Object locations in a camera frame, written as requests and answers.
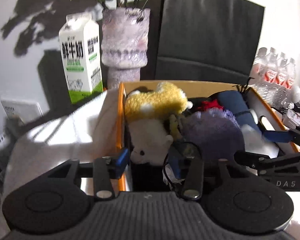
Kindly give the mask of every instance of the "vase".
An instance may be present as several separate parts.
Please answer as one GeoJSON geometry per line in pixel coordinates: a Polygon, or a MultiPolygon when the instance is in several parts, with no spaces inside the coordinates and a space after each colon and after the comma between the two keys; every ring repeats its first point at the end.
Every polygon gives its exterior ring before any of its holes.
{"type": "Polygon", "coordinates": [[[117,8],[103,11],[102,63],[108,69],[108,89],[120,82],[140,81],[147,65],[150,9],[117,8]]]}

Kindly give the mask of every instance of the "wall socket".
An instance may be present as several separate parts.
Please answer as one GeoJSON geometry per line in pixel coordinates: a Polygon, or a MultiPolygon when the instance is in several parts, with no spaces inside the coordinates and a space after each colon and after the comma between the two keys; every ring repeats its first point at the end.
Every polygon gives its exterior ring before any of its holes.
{"type": "Polygon", "coordinates": [[[1,100],[1,103],[9,119],[20,119],[24,124],[42,116],[39,103],[14,100],[1,100]]]}

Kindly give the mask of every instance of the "ribbed black surface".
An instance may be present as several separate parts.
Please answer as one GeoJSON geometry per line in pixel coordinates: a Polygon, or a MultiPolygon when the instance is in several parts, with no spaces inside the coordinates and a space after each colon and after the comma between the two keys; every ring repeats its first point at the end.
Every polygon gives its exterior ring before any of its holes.
{"type": "Polygon", "coordinates": [[[214,224],[199,204],[172,192],[121,192],[99,202],[81,223],[53,235],[31,236],[12,231],[5,240],[292,240],[281,231],[269,236],[243,236],[214,224]]]}

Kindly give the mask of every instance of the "white milk carton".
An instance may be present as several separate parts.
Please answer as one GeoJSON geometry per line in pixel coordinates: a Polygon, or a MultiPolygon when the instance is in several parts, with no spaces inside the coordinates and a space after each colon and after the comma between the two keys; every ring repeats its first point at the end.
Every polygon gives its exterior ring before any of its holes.
{"type": "Polygon", "coordinates": [[[71,102],[103,91],[100,68],[99,25],[91,13],[66,16],[59,31],[61,57],[71,102]]]}

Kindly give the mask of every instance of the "black paper bag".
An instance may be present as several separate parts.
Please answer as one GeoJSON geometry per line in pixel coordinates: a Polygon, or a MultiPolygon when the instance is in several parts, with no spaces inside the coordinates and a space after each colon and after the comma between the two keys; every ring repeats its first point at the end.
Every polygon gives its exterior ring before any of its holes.
{"type": "Polygon", "coordinates": [[[155,79],[245,84],[263,14],[247,0],[164,0],[155,79]]]}

